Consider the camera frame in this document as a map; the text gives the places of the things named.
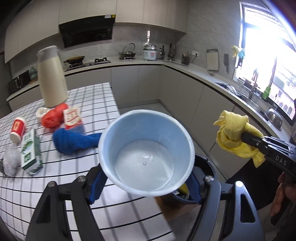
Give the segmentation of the person's right hand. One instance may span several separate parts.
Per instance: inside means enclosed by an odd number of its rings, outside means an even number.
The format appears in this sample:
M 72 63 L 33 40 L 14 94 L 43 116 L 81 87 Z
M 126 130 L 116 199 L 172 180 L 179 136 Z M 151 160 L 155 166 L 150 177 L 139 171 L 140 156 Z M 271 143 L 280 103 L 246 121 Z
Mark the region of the person's right hand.
M 286 173 L 282 173 L 278 182 L 280 183 L 278 189 L 276 190 L 276 194 L 271 205 L 270 216 L 274 216 L 279 213 L 283 199 L 287 197 L 292 203 L 295 203 L 296 199 L 296 189 L 295 184 L 287 183 Z

